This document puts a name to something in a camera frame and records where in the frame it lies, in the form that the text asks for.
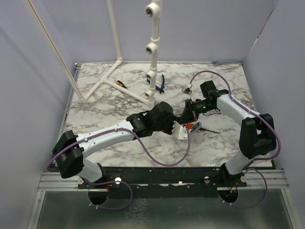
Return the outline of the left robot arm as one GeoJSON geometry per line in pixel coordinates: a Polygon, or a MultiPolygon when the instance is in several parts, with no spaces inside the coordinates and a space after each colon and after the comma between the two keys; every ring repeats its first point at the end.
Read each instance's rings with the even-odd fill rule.
{"type": "Polygon", "coordinates": [[[172,107],[160,102],[149,111],[132,114],[100,131],[86,134],[66,131],[53,148],[52,155],[62,178],[79,175],[94,188],[101,188],[105,184],[102,167],[87,160],[88,156],[118,143],[151,136],[154,132],[171,135],[176,120],[172,107]]]}

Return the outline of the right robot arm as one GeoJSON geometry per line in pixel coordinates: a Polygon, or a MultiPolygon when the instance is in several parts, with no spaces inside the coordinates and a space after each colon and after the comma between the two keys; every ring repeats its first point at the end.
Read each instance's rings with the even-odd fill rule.
{"type": "Polygon", "coordinates": [[[191,123],[198,120],[200,114],[218,109],[237,122],[241,128],[239,150],[229,161],[222,164],[219,174],[220,183],[229,187],[246,166],[259,156],[276,149],[274,121],[270,114],[260,114],[244,107],[228,90],[218,90],[213,81],[202,83],[200,89],[204,99],[185,100],[184,110],[176,121],[179,124],[191,123]]]}

